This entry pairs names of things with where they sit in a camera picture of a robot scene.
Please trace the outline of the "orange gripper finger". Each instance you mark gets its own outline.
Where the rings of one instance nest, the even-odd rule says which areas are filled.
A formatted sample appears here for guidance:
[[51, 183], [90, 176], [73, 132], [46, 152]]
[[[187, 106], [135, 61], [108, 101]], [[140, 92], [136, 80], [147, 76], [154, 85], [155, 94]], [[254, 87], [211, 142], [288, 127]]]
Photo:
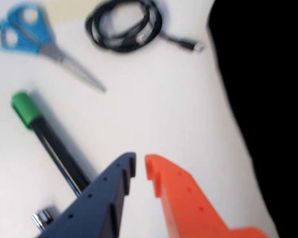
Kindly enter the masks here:
[[230, 229], [186, 170], [156, 154], [145, 156], [147, 178], [160, 198], [171, 238], [264, 238], [255, 227]]

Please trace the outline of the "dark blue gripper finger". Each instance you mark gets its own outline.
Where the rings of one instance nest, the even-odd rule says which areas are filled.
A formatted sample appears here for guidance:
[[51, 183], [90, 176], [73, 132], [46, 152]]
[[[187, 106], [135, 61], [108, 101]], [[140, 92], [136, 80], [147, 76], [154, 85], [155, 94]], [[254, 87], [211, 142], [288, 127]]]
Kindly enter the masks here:
[[117, 238], [125, 196], [136, 175], [136, 154], [117, 158], [45, 231], [41, 238]]

